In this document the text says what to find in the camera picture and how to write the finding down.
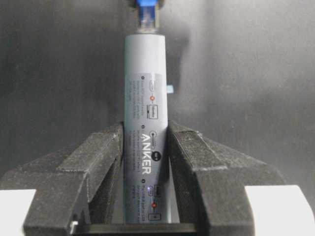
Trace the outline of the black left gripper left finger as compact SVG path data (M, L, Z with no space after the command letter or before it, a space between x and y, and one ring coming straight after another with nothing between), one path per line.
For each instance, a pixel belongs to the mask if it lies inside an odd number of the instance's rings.
M69 236L71 224L109 224L123 155L123 125L8 171L0 180L3 236Z

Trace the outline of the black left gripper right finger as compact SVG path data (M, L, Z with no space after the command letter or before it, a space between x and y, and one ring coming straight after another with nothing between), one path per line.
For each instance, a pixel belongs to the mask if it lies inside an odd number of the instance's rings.
M173 121L167 144L180 221L201 235L314 235L303 192L274 167Z

